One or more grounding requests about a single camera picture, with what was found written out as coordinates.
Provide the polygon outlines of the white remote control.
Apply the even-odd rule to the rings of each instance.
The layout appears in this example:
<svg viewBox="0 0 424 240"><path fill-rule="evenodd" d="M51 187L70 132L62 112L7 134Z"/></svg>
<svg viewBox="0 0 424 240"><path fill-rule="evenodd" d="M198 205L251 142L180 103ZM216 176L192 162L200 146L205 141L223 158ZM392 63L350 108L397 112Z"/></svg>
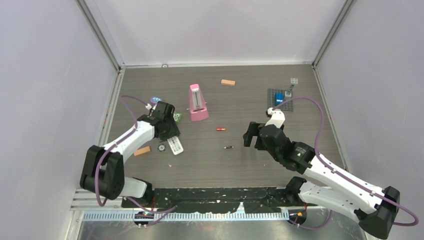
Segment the white remote control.
<svg viewBox="0 0 424 240"><path fill-rule="evenodd" d="M172 153L175 156L184 152L184 148L183 148L178 136L174 136L174 137L169 138L167 140L167 142L168 142L168 144L171 148Z"/></svg>

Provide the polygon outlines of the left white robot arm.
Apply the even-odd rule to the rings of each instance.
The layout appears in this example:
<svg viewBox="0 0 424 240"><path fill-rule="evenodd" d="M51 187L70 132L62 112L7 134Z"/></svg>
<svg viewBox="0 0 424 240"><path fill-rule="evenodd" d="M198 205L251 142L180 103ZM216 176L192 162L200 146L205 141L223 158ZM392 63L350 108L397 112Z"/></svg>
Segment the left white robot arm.
<svg viewBox="0 0 424 240"><path fill-rule="evenodd" d="M164 142L178 137L181 132L174 119L175 107L159 101L154 107L147 106L148 114L135 119L130 127L117 139L103 145L92 145L86 152L79 181L82 189L98 197L114 200L117 197L132 197L141 207L153 202L151 183L126 177L124 164L141 146L153 139Z"/></svg>

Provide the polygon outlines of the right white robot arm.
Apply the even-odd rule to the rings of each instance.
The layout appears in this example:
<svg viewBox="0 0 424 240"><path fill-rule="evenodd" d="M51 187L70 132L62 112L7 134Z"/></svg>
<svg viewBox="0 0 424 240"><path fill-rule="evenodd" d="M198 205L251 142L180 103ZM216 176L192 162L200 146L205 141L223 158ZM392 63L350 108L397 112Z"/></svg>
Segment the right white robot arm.
<svg viewBox="0 0 424 240"><path fill-rule="evenodd" d="M267 151L290 171L308 176L329 186L325 190L302 177L293 177L286 185L285 198L291 205L301 202L326 207L352 219L366 233L388 239L399 212L400 191L392 186L381 188L350 174L331 163L306 143L291 141L283 127L250 122L243 145Z"/></svg>

